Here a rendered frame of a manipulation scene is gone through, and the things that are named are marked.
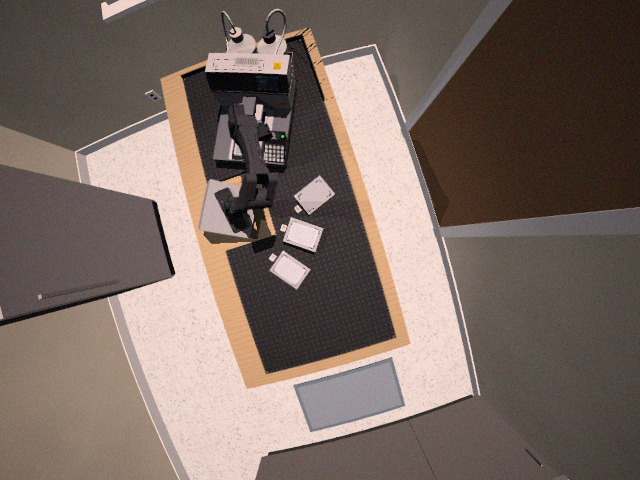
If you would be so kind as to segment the light grey machine housing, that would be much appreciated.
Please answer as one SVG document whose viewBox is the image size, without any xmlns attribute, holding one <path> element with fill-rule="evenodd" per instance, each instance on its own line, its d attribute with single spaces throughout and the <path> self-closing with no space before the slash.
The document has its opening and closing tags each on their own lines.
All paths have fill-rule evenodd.
<svg viewBox="0 0 640 480">
<path fill-rule="evenodd" d="M 214 161 L 245 165 L 243 156 L 234 155 L 227 111 L 233 103 L 242 103 L 245 115 L 256 116 L 258 126 L 268 123 L 273 134 L 270 141 L 262 142 L 267 167 L 286 169 L 297 94 L 292 69 L 290 55 L 209 53 L 205 74 L 212 94 L 222 105 Z"/>
</svg>

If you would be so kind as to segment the white plastic bottle with black cap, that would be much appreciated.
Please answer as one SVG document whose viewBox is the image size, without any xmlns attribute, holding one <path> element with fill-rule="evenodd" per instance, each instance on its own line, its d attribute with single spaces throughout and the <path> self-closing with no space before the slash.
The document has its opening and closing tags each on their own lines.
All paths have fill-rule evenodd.
<svg viewBox="0 0 640 480">
<path fill-rule="evenodd" d="M 276 46 L 281 38 L 281 36 L 275 35 L 275 32 L 272 28 L 269 28 L 268 30 L 269 30 L 269 34 L 267 34 L 266 29 L 262 31 L 263 38 L 259 41 L 257 46 L 258 54 L 274 54 Z M 287 44 L 284 38 L 278 48 L 277 54 L 289 55 Z"/>
<path fill-rule="evenodd" d="M 258 53 L 255 39 L 248 34 L 243 34 L 239 27 L 230 30 L 231 40 L 229 41 L 228 53 Z"/>
</svg>

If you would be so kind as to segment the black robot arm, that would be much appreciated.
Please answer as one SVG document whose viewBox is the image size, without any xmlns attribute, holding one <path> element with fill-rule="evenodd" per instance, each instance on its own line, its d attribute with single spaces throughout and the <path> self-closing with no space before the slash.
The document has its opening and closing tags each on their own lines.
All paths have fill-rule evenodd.
<svg viewBox="0 0 640 480">
<path fill-rule="evenodd" d="M 226 216 L 233 232 L 237 232 L 247 227 L 243 216 L 238 215 L 247 212 L 243 210 L 272 207 L 277 186 L 277 175 L 276 173 L 270 173 L 259 143 L 259 141 L 270 141 L 273 138 L 268 124 L 258 126 L 255 116 L 245 115 L 243 104 L 233 103 L 228 108 L 228 118 L 230 137 L 237 145 L 241 146 L 247 174 L 244 176 L 238 197 L 233 198 L 228 187 L 215 192 L 215 197 L 225 216 L 237 217 Z M 266 183 L 265 188 L 256 189 L 257 184 Z M 238 213 L 237 211 L 239 210 L 245 213 Z"/>
</svg>

